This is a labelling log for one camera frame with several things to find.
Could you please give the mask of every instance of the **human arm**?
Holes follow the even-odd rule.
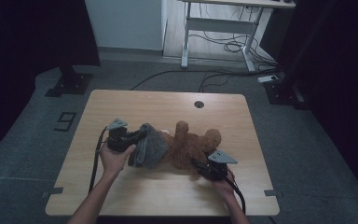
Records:
[[[234,182],[235,176],[228,172],[227,178]],[[234,195],[234,189],[226,182],[226,180],[213,181],[212,185],[217,193],[222,197],[223,202],[226,204],[231,223],[233,224],[250,224],[248,217],[243,213],[237,199]]]
[[[101,147],[101,161],[103,162],[103,176],[89,193],[83,203],[76,209],[68,224],[95,223],[104,200],[113,182],[117,178],[128,156],[135,150],[135,145],[127,148],[123,153],[117,153],[103,144]]]

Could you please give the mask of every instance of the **wooden table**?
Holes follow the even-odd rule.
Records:
[[[204,103],[203,108],[195,102]],[[143,123],[174,134],[180,119],[189,123],[191,133],[205,134],[216,128],[222,134],[219,149],[239,163],[230,165],[246,201],[250,216],[279,213],[255,127],[242,95],[157,91],[93,91],[78,124],[55,188],[46,207],[51,216],[72,215],[89,189],[94,149],[106,125],[126,120],[129,131]],[[99,164],[96,182],[102,174]],[[227,216],[227,209],[203,178],[164,164],[155,170],[126,165],[113,184],[100,215],[107,216]]]
[[[260,21],[263,9],[265,7],[272,8],[294,8],[296,4],[292,1],[284,3],[281,1],[272,0],[180,0],[187,3],[186,26],[185,26],[185,42],[182,49],[181,66],[187,68],[188,64],[188,33],[190,30],[194,31],[209,31],[230,34],[248,35],[245,47],[241,50],[243,58],[249,72],[255,72],[253,64],[253,57],[250,53],[252,42],[255,38],[258,23]],[[209,18],[192,18],[190,17],[191,3],[205,3],[205,4],[219,4],[219,5],[236,5],[248,7],[260,7],[254,21],[228,21],[217,20]]]

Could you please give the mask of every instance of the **plush toy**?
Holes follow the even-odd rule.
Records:
[[[197,175],[197,168],[191,163],[192,159],[206,163],[207,157],[217,150],[222,141],[217,129],[208,130],[205,135],[198,136],[188,132],[188,123],[178,121],[174,136],[158,131],[168,144],[168,151],[161,162],[170,162],[173,167],[182,170],[190,170],[192,175]]]

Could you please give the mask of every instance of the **white wall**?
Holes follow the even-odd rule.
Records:
[[[86,0],[98,47],[162,50],[167,0]]]

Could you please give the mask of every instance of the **gray carpet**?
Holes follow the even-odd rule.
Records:
[[[218,67],[192,65],[188,70],[210,69]],[[49,217],[45,206],[90,92],[129,90],[167,70],[180,68],[172,63],[123,61],[102,61],[101,68],[77,66],[77,72],[94,75],[87,92],[60,98],[44,96],[59,79],[59,70],[38,76],[31,101],[0,143],[0,223],[65,223],[68,217]],[[195,92],[203,75],[169,73],[146,81],[136,90]],[[232,77],[225,85],[205,91],[245,95],[278,192],[281,212],[274,217],[276,223],[358,223],[358,182],[321,125],[309,111],[270,105],[256,81],[258,77]],[[226,78],[209,81],[218,84]],[[54,131],[66,125],[57,122],[62,112],[76,113],[68,132]],[[251,217],[251,221],[272,223],[266,217]]]

